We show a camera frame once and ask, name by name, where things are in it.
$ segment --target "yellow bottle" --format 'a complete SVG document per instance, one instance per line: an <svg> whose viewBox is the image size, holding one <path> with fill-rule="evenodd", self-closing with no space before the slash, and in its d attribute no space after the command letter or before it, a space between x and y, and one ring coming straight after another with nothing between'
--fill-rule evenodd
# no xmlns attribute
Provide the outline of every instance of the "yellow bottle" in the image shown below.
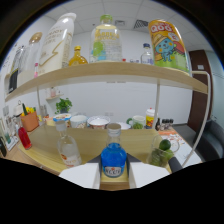
<svg viewBox="0 0 224 224"><path fill-rule="evenodd" d="M75 46L74 47L74 56L70 59L69 61L69 66L75 66L75 65L79 65L79 64L88 64L88 61L80 55L80 50L81 47L80 46Z"/></svg>

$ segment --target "colorful can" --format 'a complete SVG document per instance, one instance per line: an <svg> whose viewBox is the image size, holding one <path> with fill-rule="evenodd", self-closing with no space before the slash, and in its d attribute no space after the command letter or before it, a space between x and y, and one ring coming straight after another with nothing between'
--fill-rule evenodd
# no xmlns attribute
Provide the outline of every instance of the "colorful can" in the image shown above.
<svg viewBox="0 0 224 224"><path fill-rule="evenodd" d="M152 41L154 65L179 69L189 75L186 49L177 28L169 22L158 19L151 21L148 29Z"/></svg>

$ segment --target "white bowl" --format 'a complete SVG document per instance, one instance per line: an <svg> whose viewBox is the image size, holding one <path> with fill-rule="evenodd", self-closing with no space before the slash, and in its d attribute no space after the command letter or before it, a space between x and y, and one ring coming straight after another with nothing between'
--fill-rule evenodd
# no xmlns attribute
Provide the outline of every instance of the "white bowl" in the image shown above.
<svg viewBox="0 0 224 224"><path fill-rule="evenodd" d="M110 123L110 118L106 116L93 116L87 120L90 127L93 129L105 129L106 125Z"/></svg>
<svg viewBox="0 0 224 224"><path fill-rule="evenodd" d="M119 124L121 126L121 130L127 130L131 128L130 124L126 124L124 122L116 122L117 124Z"/></svg>

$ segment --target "blue bottle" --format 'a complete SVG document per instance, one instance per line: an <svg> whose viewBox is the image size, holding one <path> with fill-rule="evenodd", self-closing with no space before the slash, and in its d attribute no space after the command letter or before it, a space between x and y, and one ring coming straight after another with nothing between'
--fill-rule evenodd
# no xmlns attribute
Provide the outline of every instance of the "blue bottle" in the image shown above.
<svg viewBox="0 0 224 224"><path fill-rule="evenodd" d="M121 147L121 126L116 123L107 125L108 139L106 148L101 153L103 172L111 178L119 177L124 172L127 153Z"/></svg>

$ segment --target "cup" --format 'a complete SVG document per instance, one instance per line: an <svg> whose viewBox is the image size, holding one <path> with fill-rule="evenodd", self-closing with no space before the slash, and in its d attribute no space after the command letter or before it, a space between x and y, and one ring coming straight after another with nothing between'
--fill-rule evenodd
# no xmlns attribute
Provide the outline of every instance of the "cup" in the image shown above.
<svg viewBox="0 0 224 224"><path fill-rule="evenodd" d="M130 124L133 129L144 129L145 126L145 117L135 115L132 118L128 118L126 121L127 124Z"/></svg>
<svg viewBox="0 0 224 224"><path fill-rule="evenodd" d="M87 119L85 115L76 115L71 117L70 123L72 128L85 128L87 126Z"/></svg>

